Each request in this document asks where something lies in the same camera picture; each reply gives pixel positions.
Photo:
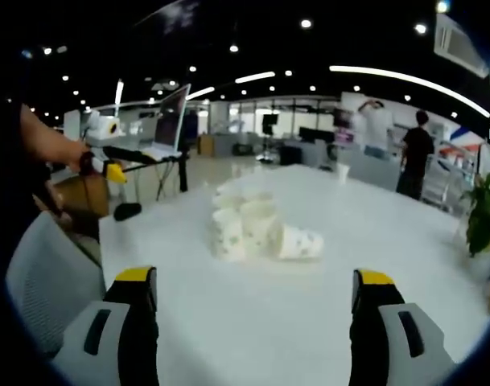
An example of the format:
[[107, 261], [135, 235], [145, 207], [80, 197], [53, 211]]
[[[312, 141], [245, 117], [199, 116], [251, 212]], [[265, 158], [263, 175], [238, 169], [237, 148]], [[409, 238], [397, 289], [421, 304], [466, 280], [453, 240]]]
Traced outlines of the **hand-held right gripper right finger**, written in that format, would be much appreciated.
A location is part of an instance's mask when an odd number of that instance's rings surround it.
[[353, 273], [350, 385], [439, 385], [455, 362], [444, 333], [384, 273]]

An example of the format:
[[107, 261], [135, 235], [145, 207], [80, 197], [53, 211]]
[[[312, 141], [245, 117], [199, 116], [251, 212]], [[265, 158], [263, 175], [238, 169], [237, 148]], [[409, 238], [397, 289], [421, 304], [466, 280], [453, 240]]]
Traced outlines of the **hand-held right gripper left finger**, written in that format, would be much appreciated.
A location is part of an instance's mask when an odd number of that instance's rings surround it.
[[156, 268], [122, 271], [66, 328], [54, 367], [70, 385], [158, 385]]

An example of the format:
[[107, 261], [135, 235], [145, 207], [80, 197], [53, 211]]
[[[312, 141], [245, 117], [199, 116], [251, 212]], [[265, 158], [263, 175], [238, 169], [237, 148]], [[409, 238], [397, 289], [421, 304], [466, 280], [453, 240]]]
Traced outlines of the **person's left hand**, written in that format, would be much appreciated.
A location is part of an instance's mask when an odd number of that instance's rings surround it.
[[73, 172], [80, 173], [84, 169], [85, 155], [89, 153], [90, 148], [83, 142], [73, 142], [65, 150], [64, 163]]

